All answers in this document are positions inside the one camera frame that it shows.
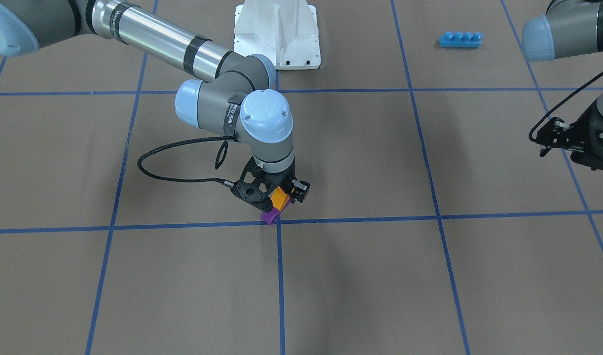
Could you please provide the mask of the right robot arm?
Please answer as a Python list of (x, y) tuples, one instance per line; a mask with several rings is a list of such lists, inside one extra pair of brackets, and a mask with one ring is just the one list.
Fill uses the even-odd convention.
[(236, 181), (212, 177), (240, 200), (262, 211), (276, 190), (293, 204), (310, 184), (295, 175), (294, 119), (274, 89), (276, 68), (261, 54), (243, 55), (127, 0), (0, 0), (0, 56), (13, 58), (82, 35), (114, 40), (182, 72), (177, 117), (222, 141), (249, 146), (252, 156)]

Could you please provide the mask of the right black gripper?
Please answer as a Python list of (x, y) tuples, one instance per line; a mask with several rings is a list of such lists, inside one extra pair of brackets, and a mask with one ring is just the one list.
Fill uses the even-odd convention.
[(290, 202), (302, 203), (311, 185), (305, 180), (295, 179), (295, 159), (288, 158), (277, 163), (266, 163), (258, 158), (252, 158), (256, 168), (252, 170), (254, 180), (252, 188), (261, 193), (270, 194), (279, 187), (290, 197)]

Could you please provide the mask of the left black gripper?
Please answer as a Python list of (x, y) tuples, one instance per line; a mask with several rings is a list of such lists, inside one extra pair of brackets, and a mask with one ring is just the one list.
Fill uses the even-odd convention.
[(571, 153), (572, 162), (603, 171), (603, 115), (596, 106), (588, 107), (572, 124), (572, 141), (581, 151)]

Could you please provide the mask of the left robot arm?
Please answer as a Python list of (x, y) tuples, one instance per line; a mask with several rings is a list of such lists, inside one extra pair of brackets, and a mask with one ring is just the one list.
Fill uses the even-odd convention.
[[(525, 23), (522, 52), (530, 62), (603, 52), (603, 0), (552, 0), (545, 14)], [(603, 171), (603, 92), (574, 123), (550, 110), (529, 139), (541, 146), (542, 157), (562, 148), (572, 162)]]

